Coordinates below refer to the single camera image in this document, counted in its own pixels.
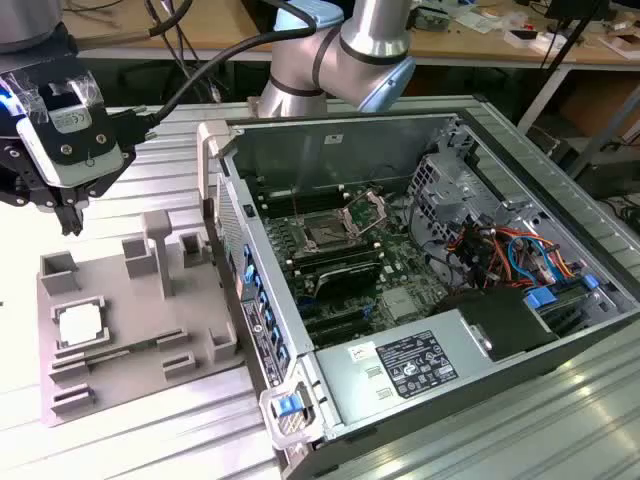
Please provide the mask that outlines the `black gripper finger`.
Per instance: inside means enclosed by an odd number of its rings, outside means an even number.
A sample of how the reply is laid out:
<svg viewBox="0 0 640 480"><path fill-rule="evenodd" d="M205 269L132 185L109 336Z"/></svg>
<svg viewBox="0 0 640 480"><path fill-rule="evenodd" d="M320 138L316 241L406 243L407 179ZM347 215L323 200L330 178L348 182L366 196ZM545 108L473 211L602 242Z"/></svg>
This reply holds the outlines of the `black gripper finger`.
<svg viewBox="0 0 640 480"><path fill-rule="evenodd" d="M48 185L21 142L1 143L1 201L15 207L33 203L53 212L63 235L71 233L71 209L59 188Z"/></svg>
<svg viewBox="0 0 640 480"><path fill-rule="evenodd" d="M106 176L100 177L92 183L83 185L76 189L78 202L74 206L75 219L73 220L71 232L79 235L83 230L83 210L89 205L90 199L99 198L104 195L109 188L122 176L135 160L135 150L125 150L122 154L123 165L121 168Z"/></svg>

